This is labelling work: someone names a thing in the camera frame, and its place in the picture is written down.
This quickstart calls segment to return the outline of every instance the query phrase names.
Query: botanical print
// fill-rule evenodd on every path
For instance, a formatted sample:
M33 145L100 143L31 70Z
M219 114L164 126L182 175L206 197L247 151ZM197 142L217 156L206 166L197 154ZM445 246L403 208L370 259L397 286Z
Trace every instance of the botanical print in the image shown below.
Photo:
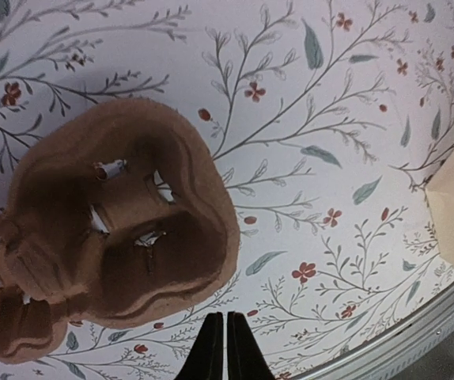
M128 330L71 321L57 351L0 379L170 379L204 317L236 310L288 380L454 280L423 194L454 149L454 2L214 9L0 0L0 189L86 108L152 97L205 139L242 234L236 275L204 303Z

